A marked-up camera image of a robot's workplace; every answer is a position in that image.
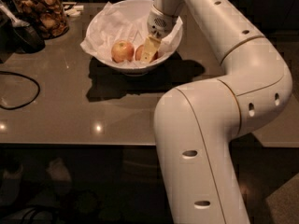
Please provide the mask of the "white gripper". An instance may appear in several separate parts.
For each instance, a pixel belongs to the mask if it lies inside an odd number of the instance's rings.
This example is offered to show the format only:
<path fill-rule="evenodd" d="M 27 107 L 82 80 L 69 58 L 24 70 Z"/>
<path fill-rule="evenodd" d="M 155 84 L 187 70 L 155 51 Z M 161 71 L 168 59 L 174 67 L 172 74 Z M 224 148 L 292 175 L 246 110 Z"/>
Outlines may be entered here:
<path fill-rule="evenodd" d="M 140 58 L 142 63 L 153 61 L 161 45 L 160 39 L 167 37 L 172 32 L 177 19 L 178 16 L 164 14 L 155 5 L 151 6 L 147 19 L 149 35 L 145 39 Z"/>

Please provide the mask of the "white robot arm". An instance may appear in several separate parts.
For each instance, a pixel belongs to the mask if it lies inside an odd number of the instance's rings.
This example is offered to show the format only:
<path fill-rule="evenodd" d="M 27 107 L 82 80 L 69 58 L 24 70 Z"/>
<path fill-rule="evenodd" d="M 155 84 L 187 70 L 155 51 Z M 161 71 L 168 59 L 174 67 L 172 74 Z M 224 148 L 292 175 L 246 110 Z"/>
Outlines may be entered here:
<path fill-rule="evenodd" d="M 188 7 L 224 74 L 168 91 L 154 112 L 157 154 L 175 224 L 250 224 L 229 152 L 285 108 L 292 75 L 270 41 L 228 0 L 154 0 L 152 37 Z"/>

